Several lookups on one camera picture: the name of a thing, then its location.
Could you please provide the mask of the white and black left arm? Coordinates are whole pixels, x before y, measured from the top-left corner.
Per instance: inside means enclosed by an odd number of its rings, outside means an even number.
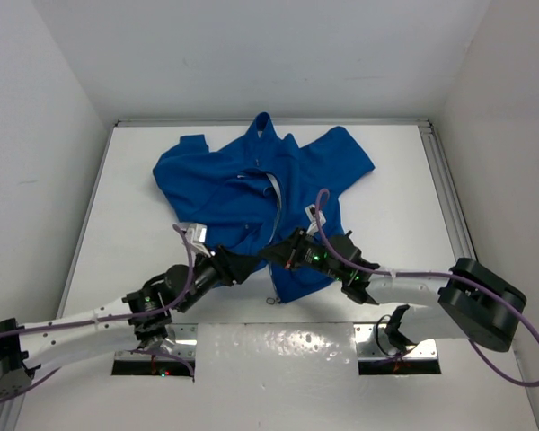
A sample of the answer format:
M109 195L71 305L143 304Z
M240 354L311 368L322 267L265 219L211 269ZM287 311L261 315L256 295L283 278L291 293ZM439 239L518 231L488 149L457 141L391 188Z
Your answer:
M259 262L219 247L93 310L40 323L0 321L0 403L65 365L120 350L157 350L174 313L188 311L214 287L243 283Z

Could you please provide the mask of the blue zip-up jacket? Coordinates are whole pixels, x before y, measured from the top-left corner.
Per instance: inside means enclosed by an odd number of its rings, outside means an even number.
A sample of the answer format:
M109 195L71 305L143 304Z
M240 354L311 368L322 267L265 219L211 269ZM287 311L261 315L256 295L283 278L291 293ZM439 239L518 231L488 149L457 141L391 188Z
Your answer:
M339 198L374 163L346 128L301 146L279 136L262 112L247 131L217 151L202 135L183 136L153 168L155 183L179 221L203 224L208 247L257 255L310 224L307 208L321 189L323 230L331 244L344 235Z

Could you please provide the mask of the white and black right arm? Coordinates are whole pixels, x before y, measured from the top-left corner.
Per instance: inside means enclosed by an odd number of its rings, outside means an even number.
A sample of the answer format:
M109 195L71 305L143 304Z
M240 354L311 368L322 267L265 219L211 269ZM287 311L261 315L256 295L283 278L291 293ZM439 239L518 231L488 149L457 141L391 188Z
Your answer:
M361 256L347 235L318 242L302 228L287 239L263 248L262 258L286 270L309 268L341 283L341 291L358 304L395 304L383 321L380 345L401 353L426 339L468 339L496 352L506 352L515 336L526 297L479 262L461 258L446 277L391 277Z

